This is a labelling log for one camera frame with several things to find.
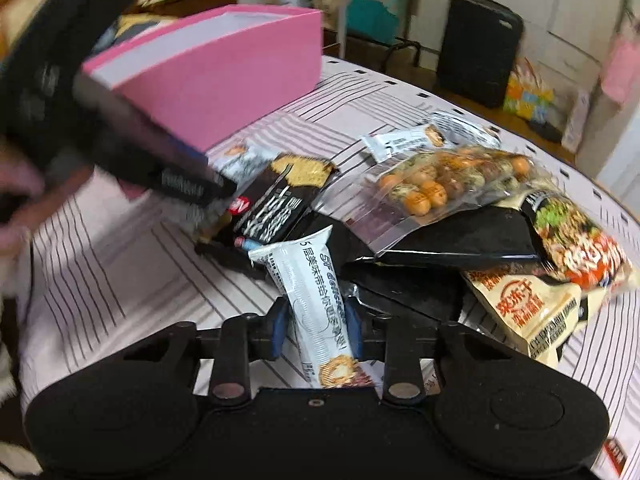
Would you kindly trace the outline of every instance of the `biscuit package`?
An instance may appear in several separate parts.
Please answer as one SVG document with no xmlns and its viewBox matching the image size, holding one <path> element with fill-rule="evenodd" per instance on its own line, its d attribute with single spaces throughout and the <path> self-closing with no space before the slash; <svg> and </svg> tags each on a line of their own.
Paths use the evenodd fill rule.
<svg viewBox="0 0 640 480">
<path fill-rule="evenodd" d="M 313 388 L 372 386 L 353 358 L 344 303 L 327 240 L 331 227 L 249 251 L 289 298 L 305 379 Z"/>
<path fill-rule="evenodd" d="M 281 153 L 212 222 L 201 222 L 196 253 L 255 278 L 247 259 L 257 247 L 283 241 L 334 171 L 324 158 Z"/>
<path fill-rule="evenodd" d="M 377 163 L 402 152 L 453 150 L 464 144 L 500 148 L 500 139 L 491 131 L 441 110 L 429 113 L 426 123 L 421 126 L 362 137 L 362 142 Z"/>
<path fill-rule="evenodd" d="M 556 368 L 569 336 L 592 319 L 606 291 L 582 295 L 575 283 L 496 272 L 464 273 L 471 290 L 513 346 Z"/>
<path fill-rule="evenodd" d="M 638 271 L 622 247 L 554 186 L 529 189 L 497 205 L 529 218 L 547 256 L 546 273 L 559 282 L 575 283 L 584 294 L 638 287 Z"/>
<path fill-rule="evenodd" d="M 237 197 L 279 153 L 279 150 L 265 148 L 244 140 L 227 148 L 221 155 L 209 159 L 209 166 L 236 183 L 238 187 L 234 197 Z M 203 208 L 185 204 L 179 200 L 163 198 L 162 216 L 193 235 L 202 225 L 210 225 L 217 221 L 231 201 L 232 199 L 214 200 L 209 206 Z"/>
</svg>

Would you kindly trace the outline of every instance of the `black bag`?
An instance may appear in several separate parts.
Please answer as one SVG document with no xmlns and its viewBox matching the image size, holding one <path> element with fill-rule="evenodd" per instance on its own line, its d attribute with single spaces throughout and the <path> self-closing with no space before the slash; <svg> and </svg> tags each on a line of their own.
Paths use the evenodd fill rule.
<svg viewBox="0 0 640 480">
<path fill-rule="evenodd" d="M 342 222 L 311 212 L 287 239 L 296 240 L 333 226 L 327 247 L 340 276 L 349 262 L 379 262 L 388 266 L 443 266 L 458 270 L 489 270 L 517 264 L 538 267 L 546 262 L 540 237 L 529 220 L 513 209 L 486 206 L 461 211 L 405 236 L 376 258 Z"/>
<path fill-rule="evenodd" d="M 502 106 L 523 32 L 522 18 L 497 2 L 451 0 L 438 84 L 489 108 Z"/>
</svg>

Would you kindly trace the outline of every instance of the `red label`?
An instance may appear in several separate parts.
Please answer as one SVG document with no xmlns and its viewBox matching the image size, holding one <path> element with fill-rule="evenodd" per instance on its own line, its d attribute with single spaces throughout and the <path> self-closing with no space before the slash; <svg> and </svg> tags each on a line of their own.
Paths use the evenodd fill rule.
<svg viewBox="0 0 640 480">
<path fill-rule="evenodd" d="M 250 205 L 251 202 L 249 202 L 249 199 L 247 197 L 239 196 L 238 198 L 234 199 L 234 201 L 229 206 L 229 212 L 234 216 L 241 215 L 247 209 L 249 209 Z"/>
<path fill-rule="evenodd" d="M 513 280 L 504 286 L 495 308 L 502 317 L 511 316 L 513 322 L 522 328 L 542 306 L 540 297 L 531 290 L 531 281 Z"/>
<path fill-rule="evenodd" d="M 615 438 L 608 438 L 603 447 L 613 467 L 616 469 L 616 473 L 618 473 L 618 476 L 621 476 L 626 464 L 626 453 L 623 451 L 620 443 Z"/>
</svg>

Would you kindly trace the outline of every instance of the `snack package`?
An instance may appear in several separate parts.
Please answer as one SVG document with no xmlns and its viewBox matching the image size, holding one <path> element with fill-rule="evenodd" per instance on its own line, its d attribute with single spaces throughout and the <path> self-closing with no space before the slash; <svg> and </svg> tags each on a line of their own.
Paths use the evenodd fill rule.
<svg viewBox="0 0 640 480">
<path fill-rule="evenodd" d="M 234 196 L 239 196 L 279 153 L 278 150 L 243 141 L 231 146 L 222 156 L 209 160 L 209 165 L 238 185 Z M 162 202 L 162 216 L 193 235 L 201 224 L 215 222 L 231 201 L 215 200 L 207 208 L 201 208 L 167 198 Z"/>
<path fill-rule="evenodd" d="M 344 304 L 329 250 L 328 227 L 300 240 L 249 251 L 267 267 L 286 293 L 306 381 L 313 388 L 369 386 L 372 381 L 353 358 Z"/>
<path fill-rule="evenodd" d="M 408 234 L 376 257 L 345 224 L 311 211 L 290 232 L 302 238 L 331 225 L 329 251 L 338 275 L 344 264 L 370 262 L 385 268 L 443 266 L 459 270 L 492 270 L 509 266 L 511 272 L 544 272 L 545 250 L 529 220 L 520 211 L 489 205 L 462 211 Z"/>
<path fill-rule="evenodd" d="M 281 153 L 215 222 L 200 224 L 196 252 L 250 271 L 246 253 L 284 240 L 334 169 L 323 158 Z"/>
<path fill-rule="evenodd" d="M 564 342 L 597 314 L 606 296 L 601 289 L 583 298 L 579 285 L 552 284 L 544 277 L 493 272 L 464 276 L 515 348 L 553 368 Z"/>
<path fill-rule="evenodd" d="M 434 328 L 460 318 L 466 294 L 460 273 L 443 267 L 354 262 L 343 267 L 339 283 L 344 298 L 355 298 L 372 312 Z"/>
<path fill-rule="evenodd" d="M 354 207 L 340 220 L 380 256 L 420 227 L 521 191 L 539 173 L 525 156 L 480 146 L 403 153 L 342 188 Z M 336 210 L 342 203 L 341 192 L 322 205 Z"/>
<path fill-rule="evenodd" d="M 547 273 L 556 280 L 575 283 L 583 293 L 640 284 L 622 247 L 554 186 L 529 189 L 498 205 L 529 218 L 548 256 Z"/>
<path fill-rule="evenodd" d="M 409 130 L 361 138 L 377 163 L 402 152 L 453 150 L 464 144 L 500 149 L 500 139 L 489 130 L 444 111 L 432 112 L 426 124 Z"/>
</svg>

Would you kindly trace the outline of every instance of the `black suitcase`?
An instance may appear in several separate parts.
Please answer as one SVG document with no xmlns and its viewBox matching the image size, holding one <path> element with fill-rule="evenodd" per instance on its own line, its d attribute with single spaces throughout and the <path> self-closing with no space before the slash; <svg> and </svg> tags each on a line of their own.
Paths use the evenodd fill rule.
<svg viewBox="0 0 640 480">
<path fill-rule="evenodd" d="M 502 106 L 524 31 L 522 18 L 492 0 L 450 0 L 438 84 L 474 101 Z"/>
</svg>

